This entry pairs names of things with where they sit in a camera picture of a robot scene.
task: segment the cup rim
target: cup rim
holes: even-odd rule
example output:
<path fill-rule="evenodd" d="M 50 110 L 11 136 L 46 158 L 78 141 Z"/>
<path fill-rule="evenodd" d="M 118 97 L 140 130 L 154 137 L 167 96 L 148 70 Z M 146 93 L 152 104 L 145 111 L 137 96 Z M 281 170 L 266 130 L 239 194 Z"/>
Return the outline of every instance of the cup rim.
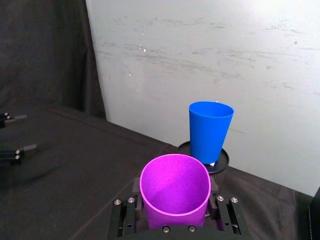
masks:
<path fill-rule="evenodd" d="M 227 107 L 228 109 L 231 110 L 231 114 L 229 115 L 225 115 L 225 116 L 210 116 L 210 115 L 206 115 L 206 114 L 201 114 L 201 113 L 198 113 L 198 112 L 195 112 L 191 109 L 192 105 L 197 105 L 197 104 L 201 104 L 201 103 L 210 103 L 210 104 L 218 104 L 218 105 L 223 105 L 225 107 Z M 196 101 L 196 102 L 193 102 L 189 105 L 189 111 L 192 112 L 193 114 L 196 114 L 196 115 L 199 115 L 199 116 L 202 116 L 202 117 L 206 117 L 206 118 L 212 118 L 212 119 L 221 119 L 221 118 L 228 118 L 230 116 L 232 116 L 234 113 L 235 113 L 235 110 L 227 105 L 227 104 L 224 104 L 222 102 L 218 102 L 218 101 Z"/>
<path fill-rule="evenodd" d="M 142 179 L 143 179 L 144 172 L 145 172 L 145 170 L 146 170 L 146 168 L 148 167 L 149 164 L 151 164 L 152 162 L 154 162 L 154 161 L 162 158 L 163 156 L 184 156 L 184 157 L 187 157 L 187 158 L 189 158 L 189 159 L 192 159 L 192 160 L 196 161 L 197 163 L 199 163 L 199 164 L 203 167 L 203 169 L 204 169 L 204 171 L 205 171 L 205 173 L 206 173 L 206 175 L 207 175 L 207 180 L 208 180 L 208 193 L 207 193 L 206 198 L 205 198 L 205 200 L 203 201 L 203 203 L 202 203 L 200 206 L 198 206 L 196 209 L 194 209 L 194 210 L 192 210 L 192 211 L 185 212 L 185 213 L 169 213 L 169 212 L 165 212 L 165 211 L 162 211 L 162 210 L 156 208 L 155 206 L 153 206 L 153 205 L 147 200 L 147 198 L 146 198 L 146 196 L 145 196 L 145 194 L 144 194 L 144 191 L 143 191 L 143 189 L 142 189 Z M 196 158 L 194 158 L 194 157 L 192 157 L 192 156 L 188 156 L 188 155 L 185 155 L 185 154 L 178 154 L 178 153 L 161 155 L 161 156 L 158 156 L 158 157 L 152 159 L 150 162 L 148 162 L 148 163 L 144 166 L 144 168 L 143 168 L 143 170 L 142 170 L 142 172 L 141 172 L 139 187 L 140 187 L 140 192 L 141 192 L 142 199 L 148 204 L 148 206 L 150 206 L 153 210 L 155 210 L 155 211 L 158 212 L 158 213 L 161 213 L 161 214 L 166 215 L 166 216 L 171 216 L 171 217 L 187 216 L 187 215 L 190 215 L 190 214 L 193 214 L 193 213 L 199 211 L 204 205 L 206 205 L 206 204 L 208 203 L 208 200 L 209 200 L 209 197 L 210 197 L 210 194 L 211 194 L 211 180 L 210 180 L 210 176 L 209 176 L 209 173 L 208 173 L 208 170 L 206 169 L 206 167 L 205 167 L 198 159 L 196 159 Z"/>

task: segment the mesh basket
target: mesh basket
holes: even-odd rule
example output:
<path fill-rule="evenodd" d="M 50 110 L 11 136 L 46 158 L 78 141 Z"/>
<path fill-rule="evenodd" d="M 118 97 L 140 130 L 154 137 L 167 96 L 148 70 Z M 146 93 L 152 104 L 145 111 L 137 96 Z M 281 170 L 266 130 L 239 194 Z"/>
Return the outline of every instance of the mesh basket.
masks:
<path fill-rule="evenodd" d="M 177 150 L 178 154 L 190 155 L 190 142 L 187 141 L 181 144 Z M 229 156 L 227 152 L 222 149 L 218 161 L 214 166 L 205 164 L 206 169 L 209 172 L 209 175 L 213 177 L 217 187 L 218 192 L 221 191 L 225 179 L 226 169 L 229 166 Z"/>

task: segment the black lid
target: black lid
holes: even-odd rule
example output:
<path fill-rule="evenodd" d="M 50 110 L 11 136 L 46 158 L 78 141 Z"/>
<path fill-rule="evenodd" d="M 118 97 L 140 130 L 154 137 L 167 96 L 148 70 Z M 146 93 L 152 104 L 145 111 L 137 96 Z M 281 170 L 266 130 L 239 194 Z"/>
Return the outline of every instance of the black lid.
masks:
<path fill-rule="evenodd" d="M 190 156 L 190 141 L 182 143 L 177 150 L 178 154 L 185 154 Z M 227 152 L 222 148 L 218 161 L 215 162 L 214 166 L 204 164 L 209 174 L 219 173 L 227 168 L 229 165 L 229 156 Z"/>

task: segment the black cloth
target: black cloth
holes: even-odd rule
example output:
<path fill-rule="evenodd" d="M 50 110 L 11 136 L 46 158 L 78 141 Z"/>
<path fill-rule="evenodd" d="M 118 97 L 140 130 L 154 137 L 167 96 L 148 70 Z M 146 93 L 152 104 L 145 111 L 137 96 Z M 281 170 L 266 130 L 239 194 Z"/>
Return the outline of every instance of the black cloth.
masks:
<path fill-rule="evenodd" d="M 39 151 L 20 166 L 0 168 L 4 240 L 105 240 L 112 200 L 131 195 L 133 179 L 149 160 L 177 150 L 58 105 L 6 110 L 28 119 L 0 129 L 2 148 L 39 144 Z M 311 196 L 232 167 L 221 194 L 240 199 L 252 239 L 309 239 Z"/>
<path fill-rule="evenodd" d="M 310 213 L 310 232 L 313 239 L 320 239 L 320 187 L 316 192 L 309 208 Z"/>
<path fill-rule="evenodd" d="M 32 99 L 105 118 L 86 0 L 0 1 L 0 106 Z"/>
<path fill-rule="evenodd" d="M 175 150 L 69 108 L 24 104 L 5 110 L 27 119 L 0 129 L 1 149 L 39 146 L 22 165 L 0 167 L 1 240 L 69 239 L 149 160 Z"/>

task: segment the blue cup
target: blue cup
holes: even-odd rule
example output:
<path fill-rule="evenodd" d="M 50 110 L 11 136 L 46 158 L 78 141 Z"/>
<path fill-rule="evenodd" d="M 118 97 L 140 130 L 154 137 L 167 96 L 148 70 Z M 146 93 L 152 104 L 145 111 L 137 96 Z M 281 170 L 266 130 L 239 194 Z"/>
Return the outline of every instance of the blue cup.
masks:
<path fill-rule="evenodd" d="M 190 153 L 203 164 L 220 156 L 231 119 L 232 107 L 220 102 L 198 101 L 189 106 Z"/>

